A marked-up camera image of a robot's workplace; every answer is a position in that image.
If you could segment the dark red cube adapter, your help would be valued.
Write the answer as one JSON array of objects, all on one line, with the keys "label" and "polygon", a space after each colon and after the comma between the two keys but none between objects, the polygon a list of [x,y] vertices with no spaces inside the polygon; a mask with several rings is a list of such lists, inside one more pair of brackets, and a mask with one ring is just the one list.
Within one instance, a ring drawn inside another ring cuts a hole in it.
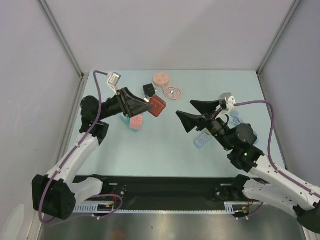
[{"label": "dark red cube adapter", "polygon": [[163,112],[163,110],[167,106],[167,103],[157,95],[154,95],[150,98],[149,104],[152,106],[152,109],[148,112],[156,118]]}]

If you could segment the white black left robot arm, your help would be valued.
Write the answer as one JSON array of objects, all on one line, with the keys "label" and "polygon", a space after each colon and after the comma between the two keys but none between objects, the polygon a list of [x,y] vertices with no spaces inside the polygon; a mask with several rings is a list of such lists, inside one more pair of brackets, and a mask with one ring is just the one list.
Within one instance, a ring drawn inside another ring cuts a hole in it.
[{"label": "white black left robot arm", "polygon": [[80,102],[80,108],[81,128],[73,147],[51,170],[45,175],[36,175],[31,183],[33,208],[43,223],[43,214],[66,220],[77,204],[94,197],[105,200],[110,196],[111,188],[105,177],[94,174],[80,183],[75,183],[74,179],[106,138],[109,124],[104,119],[118,114],[132,118],[153,107],[124,87],[106,101],[100,96],[86,96]]}]

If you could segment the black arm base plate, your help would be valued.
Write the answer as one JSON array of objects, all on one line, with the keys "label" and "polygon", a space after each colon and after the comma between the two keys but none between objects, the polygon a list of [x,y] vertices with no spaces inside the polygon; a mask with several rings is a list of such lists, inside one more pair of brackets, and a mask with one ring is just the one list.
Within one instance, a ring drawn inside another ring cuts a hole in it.
[{"label": "black arm base plate", "polygon": [[233,188],[234,177],[146,177],[103,176],[102,192],[96,201],[120,196],[126,211],[216,211],[225,202],[252,206],[254,201]]}]

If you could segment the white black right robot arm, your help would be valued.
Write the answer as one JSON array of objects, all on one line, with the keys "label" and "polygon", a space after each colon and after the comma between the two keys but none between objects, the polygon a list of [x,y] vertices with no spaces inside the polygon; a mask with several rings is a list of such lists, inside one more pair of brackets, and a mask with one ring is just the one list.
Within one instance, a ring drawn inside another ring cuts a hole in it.
[{"label": "white black right robot arm", "polygon": [[231,196],[242,201],[245,197],[266,203],[293,216],[304,228],[320,232],[320,188],[276,165],[271,153],[255,147],[256,135],[250,124],[242,123],[229,128],[221,117],[239,106],[233,96],[216,101],[191,100],[199,115],[176,111],[185,131],[208,130],[229,152],[227,158],[239,170],[257,176],[270,185],[243,175],[230,188]]}]

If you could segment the pink round power strip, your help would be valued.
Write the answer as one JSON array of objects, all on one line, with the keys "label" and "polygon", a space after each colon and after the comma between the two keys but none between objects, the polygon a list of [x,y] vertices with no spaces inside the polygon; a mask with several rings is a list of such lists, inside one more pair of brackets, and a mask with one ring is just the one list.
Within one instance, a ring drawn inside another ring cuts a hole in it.
[{"label": "pink round power strip", "polygon": [[162,88],[166,87],[169,84],[170,77],[165,72],[159,72],[153,76],[152,80],[156,87]]}]

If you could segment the light blue power strip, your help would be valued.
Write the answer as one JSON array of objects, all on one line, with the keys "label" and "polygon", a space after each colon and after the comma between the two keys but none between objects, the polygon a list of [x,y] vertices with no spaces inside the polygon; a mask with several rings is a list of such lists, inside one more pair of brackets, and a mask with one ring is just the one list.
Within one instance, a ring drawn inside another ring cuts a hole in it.
[{"label": "light blue power strip", "polygon": [[213,136],[211,134],[208,134],[207,132],[203,132],[195,141],[194,145],[198,149],[202,149],[208,142],[210,142],[213,139]]}]

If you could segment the pink cube adapter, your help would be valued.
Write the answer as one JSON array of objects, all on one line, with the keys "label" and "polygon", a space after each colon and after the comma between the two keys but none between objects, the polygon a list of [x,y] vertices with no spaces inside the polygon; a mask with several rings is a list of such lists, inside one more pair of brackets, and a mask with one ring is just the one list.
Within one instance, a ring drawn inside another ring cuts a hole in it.
[{"label": "pink cube adapter", "polygon": [[129,127],[133,130],[139,131],[142,128],[144,116],[142,114],[130,118]]}]

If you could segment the black cube adapter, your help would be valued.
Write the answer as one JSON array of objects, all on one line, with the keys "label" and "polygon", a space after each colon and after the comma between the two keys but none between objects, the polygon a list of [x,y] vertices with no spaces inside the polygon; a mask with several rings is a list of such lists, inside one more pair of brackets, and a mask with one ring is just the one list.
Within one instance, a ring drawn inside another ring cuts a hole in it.
[{"label": "black cube adapter", "polygon": [[147,99],[151,99],[156,94],[156,89],[152,83],[143,85],[142,89]]}]

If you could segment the teal triangular power strip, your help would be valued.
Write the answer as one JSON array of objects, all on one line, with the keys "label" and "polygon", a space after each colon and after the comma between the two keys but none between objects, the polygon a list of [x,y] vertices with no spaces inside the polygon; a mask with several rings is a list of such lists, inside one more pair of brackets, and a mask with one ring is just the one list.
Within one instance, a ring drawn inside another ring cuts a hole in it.
[{"label": "teal triangular power strip", "polygon": [[140,130],[139,129],[135,129],[135,128],[131,128],[130,127],[130,123],[131,123],[131,119],[129,117],[124,117],[124,116],[120,116],[120,119],[122,120],[122,122],[134,133],[138,133]]}]

